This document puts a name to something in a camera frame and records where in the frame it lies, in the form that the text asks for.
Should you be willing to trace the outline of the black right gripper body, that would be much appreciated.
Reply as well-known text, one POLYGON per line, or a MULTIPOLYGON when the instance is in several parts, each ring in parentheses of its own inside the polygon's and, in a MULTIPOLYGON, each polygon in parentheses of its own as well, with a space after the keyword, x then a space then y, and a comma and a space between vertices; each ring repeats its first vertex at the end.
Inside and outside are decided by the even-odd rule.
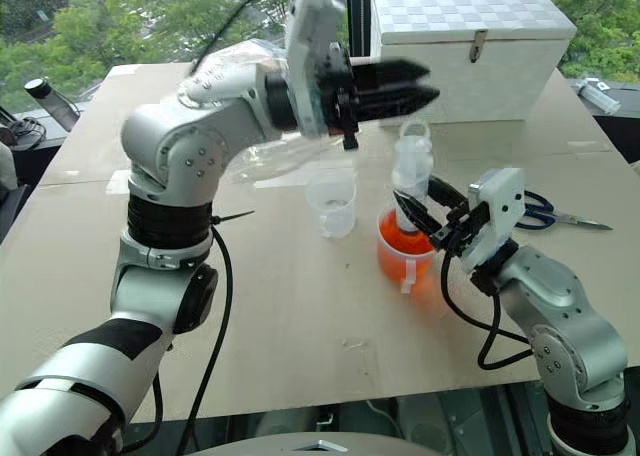
POLYGON ((434 249, 461 251, 489 222, 490 211, 486 202, 471 208, 468 202, 460 203, 446 215, 447 223, 429 236, 434 249))

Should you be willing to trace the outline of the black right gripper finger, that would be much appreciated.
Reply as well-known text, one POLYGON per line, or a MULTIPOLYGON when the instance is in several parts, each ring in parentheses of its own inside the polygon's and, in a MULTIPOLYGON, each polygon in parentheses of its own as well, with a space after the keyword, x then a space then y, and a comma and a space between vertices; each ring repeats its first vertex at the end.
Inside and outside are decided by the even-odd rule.
POLYGON ((451 215, 465 215, 469 211, 467 198, 435 175, 429 177, 429 197, 439 205, 448 208, 451 215))
POLYGON ((426 236, 432 236, 443 228, 443 225, 432 217, 427 208, 414 196, 399 189, 395 189, 393 195, 404 216, 426 236))

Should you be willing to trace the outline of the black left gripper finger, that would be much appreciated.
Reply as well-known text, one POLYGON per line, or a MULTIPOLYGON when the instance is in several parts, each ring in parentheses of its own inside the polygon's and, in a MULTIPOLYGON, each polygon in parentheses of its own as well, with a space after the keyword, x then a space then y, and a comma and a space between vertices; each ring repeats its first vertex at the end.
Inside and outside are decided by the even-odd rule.
POLYGON ((430 74, 430 69, 406 59, 386 59, 352 65, 355 86, 373 91, 396 83, 415 82, 430 74))
POLYGON ((401 87, 361 93, 355 106, 358 122, 411 115, 440 96, 433 87, 401 87))

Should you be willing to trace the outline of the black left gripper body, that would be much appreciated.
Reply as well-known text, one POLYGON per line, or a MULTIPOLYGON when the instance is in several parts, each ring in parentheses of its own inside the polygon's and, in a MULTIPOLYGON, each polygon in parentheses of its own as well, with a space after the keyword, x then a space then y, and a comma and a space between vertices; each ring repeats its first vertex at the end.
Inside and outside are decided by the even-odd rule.
POLYGON ((326 56, 316 70, 324 123, 330 136, 342 136, 345 151, 356 151, 359 131, 354 106, 354 74, 348 51, 340 43, 330 43, 326 56))

